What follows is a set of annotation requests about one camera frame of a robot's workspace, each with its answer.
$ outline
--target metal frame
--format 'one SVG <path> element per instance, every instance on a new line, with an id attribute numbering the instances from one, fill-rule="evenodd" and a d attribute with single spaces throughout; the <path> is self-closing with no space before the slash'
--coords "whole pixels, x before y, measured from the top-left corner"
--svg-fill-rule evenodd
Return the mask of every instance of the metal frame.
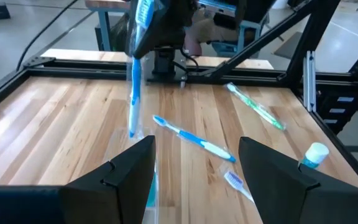
<path id="1" fill-rule="evenodd" d="M 188 67 L 187 83 L 202 83 L 222 85 L 233 82 L 236 85 L 247 86 L 271 86 L 289 88 L 303 103 L 301 90 L 303 60 L 307 51 L 313 52 L 323 35 L 325 28 L 334 13 L 339 0 L 308 0 L 295 8 L 293 15 L 285 19 L 279 25 L 268 31 L 259 40 L 254 41 L 236 56 L 220 64 L 218 67 Z M 283 70 L 258 70 L 235 68 L 245 59 L 256 53 L 260 48 L 277 38 L 287 29 L 301 21 L 310 14 L 310 19 L 301 37 L 295 54 L 287 71 Z M 33 57 L 26 61 L 25 66 L 18 72 L 12 72 L 0 81 L 0 102 L 4 100 L 17 87 L 24 83 L 30 76 L 35 77 L 68 77 L 89 78 L 106 80 L 125 80 L 126 63 L 122 62 L 92 62 L 82 60 L 59 60 L 55 58 Z M 358 79 L 351 73 L 324 73 L 315 72 L 315 91 L 358 92 Z M 169 81 L 161 77 L 148 77 L 149 82 L 177 82 Z M 327 137 L 337 147 L 346 161 L 358 174 L 358 161 L 338 140 L 323 119 L 314 110 L 309 114 L 321 127 Z"/>

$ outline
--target metal bracket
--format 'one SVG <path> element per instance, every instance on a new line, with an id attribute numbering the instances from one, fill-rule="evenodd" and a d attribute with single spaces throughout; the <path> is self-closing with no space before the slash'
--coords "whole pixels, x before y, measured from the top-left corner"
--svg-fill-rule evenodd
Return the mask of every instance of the metal bracket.
<path id="1" fill-rule="evenodd" d="M 303 59 L 303 106 L 316 112 L 316 54 L 307 51 Z"/>
<path id="2" fill-rule="evenodd" d="M 23 64 L 24 68 L 34 68 L 38 67 L 40 65 L 43 65 L 48 62 L 53 62 L 56 60 L 55 57 L 34 57 L 26 61 L 26 63 Z"/>

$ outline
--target person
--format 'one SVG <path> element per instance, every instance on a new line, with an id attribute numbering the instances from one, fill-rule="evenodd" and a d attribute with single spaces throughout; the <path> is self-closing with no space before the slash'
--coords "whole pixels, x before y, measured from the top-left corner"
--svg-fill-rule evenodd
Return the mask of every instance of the person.
<path id="1" fill-rule="evenodd" d="M 245 0 L 223 0 L 225 3 L 238 6 L 239 1 Z M 259 23 L 270 6 L 263 0 L 250 1 L 246 3 L 244 20 Z M 193 16 L 193 25 L 186 30 L 185 49 L 193 57 L 202 55 L 201 43 L 210 41 L 237 41 L 239 36 L 239 26 L 236 25 L 235 18 L 223 14 L 210 16 L 204 9 L 199 9 Z M 252 42 L 255 37 L 255 29 L 246 29 L 245 43 Z"/>

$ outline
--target wooden table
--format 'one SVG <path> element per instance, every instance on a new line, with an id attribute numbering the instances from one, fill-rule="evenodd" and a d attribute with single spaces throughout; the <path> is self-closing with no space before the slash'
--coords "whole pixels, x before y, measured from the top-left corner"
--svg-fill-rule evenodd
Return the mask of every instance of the wooden table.
<path id="1" fill-rule="evenodd" d="M 103 50 L 112 51 L 109 38 L 110 21 L 108 12 L 126 12 L 129 10 L 131 3 L 122 0 L 85 0 L 85 6 L 98 13 Z"/>
<path id="2" fill-rule="evenodd" d="M 49 50 L 45 56 L 123 60 L 114 52 Z M 199 58 L 199 63 L 217 65 Z M 241 67 L 259 68 L 249 60 Z M 127 84 L 111 80 L 31 77 L 0 104 L 0 184 L 65 184 L 114 157 L 126 142 Z M 241 87 L 287 124 L 280 131 L 219 85 L 150 85 L 143 95 L 144 126 L 156 135 L 160 223 L 262 223 L 253 203 L 219 172 L 227 165 L 152 121 L 159 114 L 238 158 L 248 136 L 294 159 L 312 142 L 330 155 L 321 172 L 358 187 L 358 176 L 293 93 L 283 88 Z M 242 178 L 239 162 L 229 164 Z"/>

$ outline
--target black cable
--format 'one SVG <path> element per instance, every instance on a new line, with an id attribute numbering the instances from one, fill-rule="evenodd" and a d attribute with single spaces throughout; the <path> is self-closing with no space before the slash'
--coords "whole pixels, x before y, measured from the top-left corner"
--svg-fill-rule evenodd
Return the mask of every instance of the black cable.
<path id="1" fill-rule="evenodd" d="M 74 3 L 76 3 L 78 0 L 73 0 L 71 3 L 69 3 L 66 7 L 64 7 L 59 14 L 57 14 L 57 16 L 55 16 L 31 41 L 30 43 L 25 47 L 19 62 L 17 63 L 16 66 L 16 72 L 19 71 L 20 66 L 22 65 L 24 56 L 26 55 L 27 51 L 30 49 L 31 45 L 34 44 L 34 42 L 41 36 L 41 34 L 43 34 L 69 7 L 71 7 L 72 5 L 74 5 Z"/>
<path id="2" fill-rule="evenodd" d="M 189 73 L 189 70 L 187 70 L 185 67 L 183 67 L 183 66 L 182 66 L 181 64 L 179 64 L 178 62 L 172 61 L 172 63 L 174 64 L 174 66 L 176 66 L 176 67 L 182 69 L 183 71 L 185 71 L 186 74 Z"/>
<path id="3" fill-rule="evenodd" d="M 191 60 L 192 62 L 194 62 L 194 64 L 196 64 L 196 71 L 198 71 L 199 66 L 198 66 L 197 61 L 196 61 L 194 58 L 190 57 L 188 54 L 186 54 L 186 53 L 183 51 L 183 49 L 180 49 L 180 53 L 181 53 L 185 58 L 187 58 L 188 60 Z"/>

